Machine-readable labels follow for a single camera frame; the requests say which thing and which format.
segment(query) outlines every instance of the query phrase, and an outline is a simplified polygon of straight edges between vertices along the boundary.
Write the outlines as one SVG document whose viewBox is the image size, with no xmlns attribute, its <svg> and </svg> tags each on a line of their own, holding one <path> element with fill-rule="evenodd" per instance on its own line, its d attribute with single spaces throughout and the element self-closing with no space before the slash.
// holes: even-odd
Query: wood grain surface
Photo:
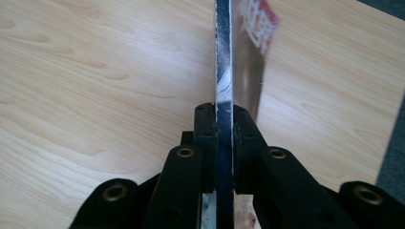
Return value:
<svg viewBox="0 0 405 229">
<path fill-rule="evenodd" d="M 405 88 L 405 22 L 271 0 L 258 126 L 317 178 L 374 183 Z M 101 182 L 157 174 L 212 101 L 214 1 L 0 1 L 0 228 L 67 228 Z"/>
</svg>

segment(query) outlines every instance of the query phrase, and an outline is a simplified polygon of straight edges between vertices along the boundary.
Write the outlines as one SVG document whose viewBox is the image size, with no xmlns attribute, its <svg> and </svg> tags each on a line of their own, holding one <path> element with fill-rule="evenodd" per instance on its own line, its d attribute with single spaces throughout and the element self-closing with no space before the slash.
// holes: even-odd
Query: screw hole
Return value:
<svg viewBox="0 0 405 229">
<path fill-rule="evenodd" d="M 116 183 L 113 186 L 108 187 L 104 193 L 103 197 L 107 201 L 116 201 L 121 198 L 124 198 L 128 192 L 127 187 L 121 183 Z"/>
<path fill-rule="evenodd" d="M 191 156 L 194 155 L 194 151 L 192 149 L 189 149 L 189 148 L 179 149 L 177 151 L 177 155 L 180 156 L 180 157 L 184 157 L 184 158 L 191 157 Z"/>
<path fill-rule="evenodd" d="M 364 186 L 355 187 L 354 193 L 361 200 L 373 205 L 379 205 L 383 202 L 383 198 L 378 193 Z"/>
<path fill-rule="evenodd" d="M 177 208 L 171 207 L 164 210 L 161 216 L 165 222 L 171 223 L 177 221 L 180 215 L 180 211 Z"/>
<path fill-rule="evenodd" d="M 270 155 L 277 159 L 286 158 L 286 153 L 284 153 L 283 151 L 280 151 L 280 150 L 270 150 Z"/>
</svg>

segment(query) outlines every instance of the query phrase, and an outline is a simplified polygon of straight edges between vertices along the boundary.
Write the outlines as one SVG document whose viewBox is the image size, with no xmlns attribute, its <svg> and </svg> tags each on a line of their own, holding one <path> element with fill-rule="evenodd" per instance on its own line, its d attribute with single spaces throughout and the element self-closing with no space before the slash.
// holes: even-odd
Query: black mount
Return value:
<svg viewBox="0 0 405 229">
<path fill-rule="evenodd" d="M 248 111 L 234 106 L 237 194 L 253 195 L 262 228 L 405 228 L 405 207 L 360 181 L 339 193 L 320 185 L 288 150 L 267 146 Z M 71 228 L 200 228 L 202 194 L 217 186 L 215 107 L 195 109 L 194 132 L 183 132 L 162 172 L 140 186 L 128 179 L 99 185 Z M 232 228 L 221 223 L 219 228 Z"/>
</svg>

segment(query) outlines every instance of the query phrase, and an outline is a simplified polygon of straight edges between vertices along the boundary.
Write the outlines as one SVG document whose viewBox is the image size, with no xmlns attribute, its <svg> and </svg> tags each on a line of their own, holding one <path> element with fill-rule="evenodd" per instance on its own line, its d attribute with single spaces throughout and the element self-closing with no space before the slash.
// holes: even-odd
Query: wooden table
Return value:
<svg viewBox="0 0 405 229">
<path fill-rule="evenodd" d="M 282 17 L 258 126 L 317 178 L 374 183 L 405 88 L 405 22 L 354 0 Z M 157 174 L 212 101 L 213 0 L 0 2 L 0 227 L 67 228 L 114 177 Z"/>
</svg>

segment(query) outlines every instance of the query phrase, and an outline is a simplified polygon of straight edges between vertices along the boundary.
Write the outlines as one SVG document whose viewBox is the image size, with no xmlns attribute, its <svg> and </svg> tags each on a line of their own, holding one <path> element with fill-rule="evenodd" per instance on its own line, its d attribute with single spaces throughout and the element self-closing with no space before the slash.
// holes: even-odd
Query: gray carpet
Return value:
<svg viewBox="0 0 405 229">
<path fill-rule="evenodd" d="M 405 204 L 405 98 L 376 185 Z"/>
<path fill-rule="evenodd" d="M 405 20 L 405 0 L 359 0 L 359 2 Z"/>
<path fill-rule="evenodd" d="M 405 20 L 405 0 L 359 0 L 359 2 Z M 376 185 L 405 204 L 405 97 L 398 111 Z"/>
</svg>

